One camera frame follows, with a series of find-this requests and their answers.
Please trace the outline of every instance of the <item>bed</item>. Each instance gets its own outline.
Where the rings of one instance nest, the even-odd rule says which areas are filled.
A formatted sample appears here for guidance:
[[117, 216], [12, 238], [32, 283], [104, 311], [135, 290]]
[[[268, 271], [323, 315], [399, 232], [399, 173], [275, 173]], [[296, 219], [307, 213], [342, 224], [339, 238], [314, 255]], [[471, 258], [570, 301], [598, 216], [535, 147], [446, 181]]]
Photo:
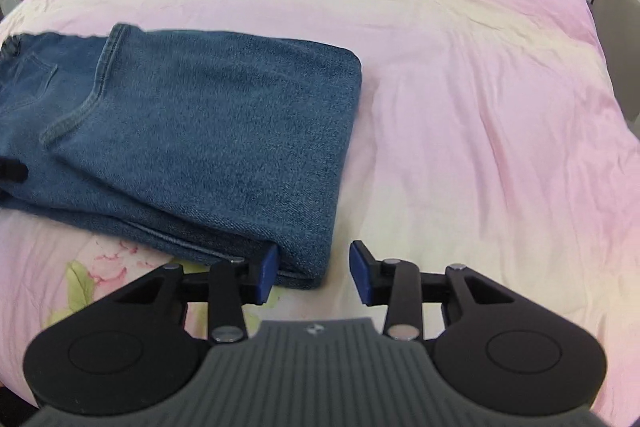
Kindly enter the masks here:
[[[464, 263], [593, 333], [608, 373], [594, 411], [640, 414], [640, 142], [613, 96], [584, 0], [26, 0], [0, 39], [53, 30], [234, 30], [352, 50], [363, 84], [320, 289], [275, 288], [263, 319], [369, 315], [348, 245], [423, 271]], [[167, 263], [145, 245], [0, 209], [0, 381], [47, 325]], [[187, 272], [202, 266], [182, 261]], [[442, 330], [424, 307], [426, 334]], [[204, 309], [186, 328], [204, 334]]]

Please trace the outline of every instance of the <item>blue denim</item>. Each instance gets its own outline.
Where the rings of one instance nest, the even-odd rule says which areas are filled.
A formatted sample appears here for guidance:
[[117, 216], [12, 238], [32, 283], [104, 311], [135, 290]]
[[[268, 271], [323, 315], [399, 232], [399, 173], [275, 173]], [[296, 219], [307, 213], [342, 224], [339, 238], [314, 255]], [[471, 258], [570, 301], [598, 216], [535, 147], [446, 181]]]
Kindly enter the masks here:
[[360, 62], [316, 42], [231, 32], [6, 42], [6, 208], [205, 264], [281, 247], [278, 283], [315, 287], [329, 261]]

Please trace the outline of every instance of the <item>jeans back pocket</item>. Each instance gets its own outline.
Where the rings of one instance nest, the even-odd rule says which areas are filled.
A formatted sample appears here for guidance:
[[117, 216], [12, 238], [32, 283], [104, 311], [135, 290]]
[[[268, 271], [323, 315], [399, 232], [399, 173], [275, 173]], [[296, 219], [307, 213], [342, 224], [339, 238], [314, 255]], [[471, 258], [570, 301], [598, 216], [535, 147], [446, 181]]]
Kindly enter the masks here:
[[0, 115], [37, 102], [46, 92], [57, 66], [33, 53], [21, 57], [14, 77], [0, 87]]

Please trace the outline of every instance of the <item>logo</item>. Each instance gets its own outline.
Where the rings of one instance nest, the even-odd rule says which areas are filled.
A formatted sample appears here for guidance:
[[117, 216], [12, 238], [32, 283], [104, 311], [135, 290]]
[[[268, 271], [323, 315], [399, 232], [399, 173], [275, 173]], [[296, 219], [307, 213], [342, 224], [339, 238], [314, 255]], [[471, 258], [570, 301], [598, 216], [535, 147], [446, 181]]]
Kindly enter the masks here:
[[322, 324], [312, 324], [311, 326], [307, 326], [305, 328], [305, 331], [308, 334], [317, 337], [318, 335], [322, 335], [322, 333], [324, 333], [324, 326]]

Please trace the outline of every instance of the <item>black strap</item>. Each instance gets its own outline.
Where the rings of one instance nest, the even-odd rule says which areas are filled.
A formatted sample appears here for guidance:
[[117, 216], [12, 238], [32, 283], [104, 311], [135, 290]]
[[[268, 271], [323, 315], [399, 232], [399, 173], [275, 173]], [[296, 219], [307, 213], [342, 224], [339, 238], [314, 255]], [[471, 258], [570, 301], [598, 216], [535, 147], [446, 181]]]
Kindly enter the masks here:
[[20, 55], [20, 37], [7, 37], [0, 48], [0, 56], [3, 58], [17, 57]]
[[28, 177], [27, 165], [18, 160], [0, 156], [0, 181], [24, 183]]

